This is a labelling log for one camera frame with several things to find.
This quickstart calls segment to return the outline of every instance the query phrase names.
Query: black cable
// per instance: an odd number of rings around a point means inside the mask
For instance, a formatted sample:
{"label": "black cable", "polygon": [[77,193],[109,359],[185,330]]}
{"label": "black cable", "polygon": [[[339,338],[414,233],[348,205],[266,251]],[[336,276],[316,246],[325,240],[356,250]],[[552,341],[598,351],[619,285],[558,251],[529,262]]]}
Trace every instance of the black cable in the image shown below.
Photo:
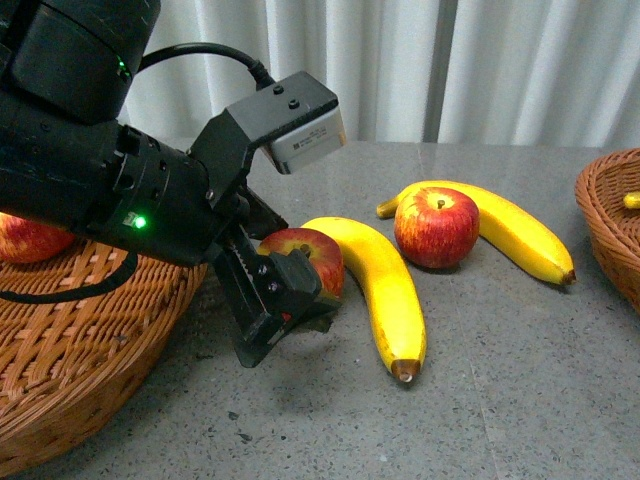
{"label": "black cable", "polygon": [[140,61],[140,67],[138,72],[141,72],[145,68],[148,68],[156,63],[168,60],[170,58],[179,57],[181,55],[190,55],[193,53],[209,53],[212,55],[221,55],[223,57],[232,58],[238,62],[244,64],[253,79],[256,81],[256,89],[261,90],[264,87],[273,85],[275,80],[269,75],[269,72],[265,66],[256,60],[255,58],[247,55],[246,53],[237,50],[227,45],[221,45],[219,43],[208,42],[195,42],[195,43],[181,43],[179,45],[173,45],[171,47],[162,48],[155,52],[148,53]]}
{"label": "black cable", "polygon": [[12,291],[0,291],[0,298],[10,302],[42,305],[43,303],[63,303],[83,300],[89,297],[104,295],[124,285],[135,273],[138,267],[138,254],[129,252],[116,270],[102,281],[93,285],[72,288],[56,293],[16,293]]}

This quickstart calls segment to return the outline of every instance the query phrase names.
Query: apple stem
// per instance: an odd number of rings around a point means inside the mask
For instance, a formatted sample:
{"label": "apple stem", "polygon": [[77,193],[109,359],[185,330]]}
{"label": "apple stem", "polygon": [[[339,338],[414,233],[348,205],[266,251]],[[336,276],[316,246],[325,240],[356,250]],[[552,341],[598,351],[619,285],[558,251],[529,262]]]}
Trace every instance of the apple stem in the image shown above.
{"label": "apple stem", "polygon": [[306,243],[303,243],[302,245],[300,245],[300,250],[302,251],[302,253],[305,254],[307,258],[311,256],[311,247]]}

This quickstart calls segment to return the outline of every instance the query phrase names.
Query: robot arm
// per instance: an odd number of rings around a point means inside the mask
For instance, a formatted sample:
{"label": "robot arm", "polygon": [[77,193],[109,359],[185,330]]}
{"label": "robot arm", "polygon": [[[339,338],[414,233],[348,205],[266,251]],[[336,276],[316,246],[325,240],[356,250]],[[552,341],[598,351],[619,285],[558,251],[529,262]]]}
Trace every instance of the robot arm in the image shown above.
{"label": "robot arm", "polygon": [[158,60],[143,52],[159,9],[3,2],[0,211],[176,265],[212,264],[240,361],[254,366],[339,302],[301,252],[255,252],[251,239],[287,224],[247,186],[252,158],[262,149],[286,174],[339,148],[338,100],[304,72],[273,82],[265,71],[262,88],[212,118],[187,152],[120,125],[141,64]]}

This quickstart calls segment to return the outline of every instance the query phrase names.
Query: green led light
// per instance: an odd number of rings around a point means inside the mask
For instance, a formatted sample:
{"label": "green led light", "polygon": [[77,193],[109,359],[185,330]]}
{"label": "green led light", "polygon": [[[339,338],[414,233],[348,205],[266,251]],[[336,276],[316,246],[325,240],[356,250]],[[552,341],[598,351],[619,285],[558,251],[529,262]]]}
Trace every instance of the green led light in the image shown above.
{"label": "green led light", "polygon": [[122,58],[120,57],[118,57],[118,75],[124,75],[127,78],[131,77],[131,72],[127,68],[127,64],[124,63],[124,60],[122,60]]}
{"label": "green led light", "polygon": [[136,217],[133,221],[133,226],[140,229],[147,226],[147,219],[144,217]]}

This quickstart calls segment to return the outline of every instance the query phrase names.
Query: banana tip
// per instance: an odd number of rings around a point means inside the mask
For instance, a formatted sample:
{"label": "banana tip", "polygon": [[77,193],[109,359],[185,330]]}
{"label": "banana tip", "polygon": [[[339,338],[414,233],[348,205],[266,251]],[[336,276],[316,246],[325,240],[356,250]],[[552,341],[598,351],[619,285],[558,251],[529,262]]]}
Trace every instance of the banana tip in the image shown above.
{"label": "banana tip", "polygon": [[576,283],[578,279],[576,278],[576,271],[571,270],[564,274],[562,277],[562,285],[572,285]]}
{"label": "banana tip", "polygon": [[411,383],[420,373],[419,360],[394,360],[391,363],[391,374],[402,383]]}

